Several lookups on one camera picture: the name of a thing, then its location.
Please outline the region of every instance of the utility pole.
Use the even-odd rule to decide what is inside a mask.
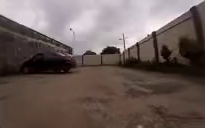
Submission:
[[[126,38],[125,38],[125,34],[124,33],[122,34],[122,37],[123,37],[122,40],[123,40],[123,43],[124,43],[124,51],[126,51],[126,44],[125,44],[125,39]]]
[[[70,28],[70,31],[73,34],[73,50],[72,50],[72,53],[74,54],[74,47],[75,47],[75,42],[76,42],[76,33],[72,28]]]
[[[124,61],[124,64],[125,64],[125,51],[126,51],[126,41],[125,41],[125,39],[126,39],[127,37],[125,37],[125,34],[123,33],[122,34],[122,39],[119,39],[119,40],[122,40],[123,41],[123,44],[124,44],[124,54],[123,54],[123,61]]]

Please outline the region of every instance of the dark car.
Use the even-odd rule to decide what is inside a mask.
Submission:
[[[71,68],[76,67],[76,61],[69,54],[62,53],[38,53],[30,60],[23,63],[20,70],[22,73],[38,72],[69,72]]]

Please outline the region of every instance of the road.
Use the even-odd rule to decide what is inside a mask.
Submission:
[[[205,78],[118,67],[0,78],[0,128],[205,128]]]

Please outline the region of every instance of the concrete ground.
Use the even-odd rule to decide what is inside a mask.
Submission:
[[[118,67],[2,77],[0,128],[205,128],[205,79]]]

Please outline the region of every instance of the cloudy sky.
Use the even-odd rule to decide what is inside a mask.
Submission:
[[[100,53],[141,40],[203,0],[0,0],[0,14],[75,48]],[[73,43],[72,32],[76,32]]]

